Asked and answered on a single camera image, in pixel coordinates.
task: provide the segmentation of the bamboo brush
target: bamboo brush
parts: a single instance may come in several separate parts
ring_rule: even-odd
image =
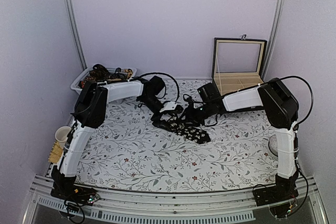
[[[59,143],[57,141],[55,141],[55,143],[53,145],[53,149],[51,150],[51,152],[49,154],[48,161],[56,164],[59,161],[59,159],[61,158],[62,153],[63,153],[63,149],[61,148],[61,146],[59,146]]]

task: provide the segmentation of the white wall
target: white wall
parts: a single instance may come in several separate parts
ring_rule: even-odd
[[[312,115],[300,126],[299,157],[320,189],[330,223],[336,223],[336,0],[286,0],[267,79],[296,74],[311,84]],[[309,92],[300,81],[286,81],[298,97],[300,115]]]
[[[89,65],[210,77],[214,37],[268,39],[276,0],[73,0]]]
[[[0,223],[20,223],[80,73],[63,0],[0,0]]]

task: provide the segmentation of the metal frame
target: metal frame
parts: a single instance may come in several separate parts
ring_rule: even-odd
[[[266,47],[266,55],[265,55],[265,61],[264,61],[264,67],[261,70],[261,78],[264,79],[269,67],[270,60],[272,58],[272,53],[274,50],[274,45],[275,41],[277,38],[277,33],[278,33],[278,28],[279,28],[279,23],[280,23],[280,18],[281,18],[281,13],[282,13],[282,7],[284,5],[285,0],[277,0],[277,5],[276,5],[276,11],[274,14],[274,20],[273,20],[273,25],[272,25],[272,30],[271,34],[268,40],[268,44]]]
[[[77,29],[77,24],[76,24],[75,13],[73,12],[74,7],[72,6],[72,0],[64,0],[64,1],[65,1],[65,5],[67,8],[69,20],[70,20],[71,31],[72,31],[73,39],[75,41],[75,45],[76,45],[76,49],[77,49],[77,53],[78,53],[78,57],[80,61],[80,66],[82,67],[82,70],[85,70],[88,66],[86,64],[86,60],[85,60],[84,53],[83,53],[83,48],[82,48],[82,45],[79,39],[79,33]]]
[[[326,224],[328,220],[315,181],[311,176],[307,179],[309,197],[313,199],[312,206],[317,223]],[[51,178],[35,176],[30,188],[32,198],[26,210],[23,224],[31,224],[37,204],[61,211],[64,210],[62,201],[50,196],[52,184],[53,180]],[[296,185],[299,192],[298,199],[303,198],[306,193],[305,180],[299,178]],[[120,216],[139,220],[149,220],[150,217],[152,220],[161,220],[161,223],[173,223],[173,220],[183,219],[185,220],[184,223],[189,223],[189,220],[196,219],[215,220],[228,216],[241,216],[249,211],[288,202],[282,201],[257,207],[252,188],[204,193],[147,193],[107,188],[96,188],[96,190],[101,200],[97,201],[92,207],[84,207],[86,216],[114,223],[116,222],[110,217]]]

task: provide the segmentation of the cup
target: cup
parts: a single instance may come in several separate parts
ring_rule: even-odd
[[[55,139],[61,148],[64,147],[66,141],[68,140],[67,135],[71,131],[71,127],[63,126],[59,128],[55,133]]]

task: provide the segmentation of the wire basket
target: wire basket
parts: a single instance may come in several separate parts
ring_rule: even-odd
[[[93,66],[92,65],[91,67],[85,69],[75,80],[74,82],[70,85],[70,88],[72,90],[75,90],[78,94],[80,94],[80,92],[82,91],[82,89],[79,87],[79,83],[86,77],[90,74],[90,71],[93,70]],[[116,69],[117,68],[106,68],[110,73],[115,73]],[[132,74],[132,77],[135,76],[136,72],[137,72],[137,69],[136,68],[122,68],[121,70],[123,71],[124,69],[131,69],[133,74]],[[120,104],[122,103],[123,99],[118,99],[118,100],[115,100],[115,101],[112,101],[113,103],[116,103],[116,104]]]

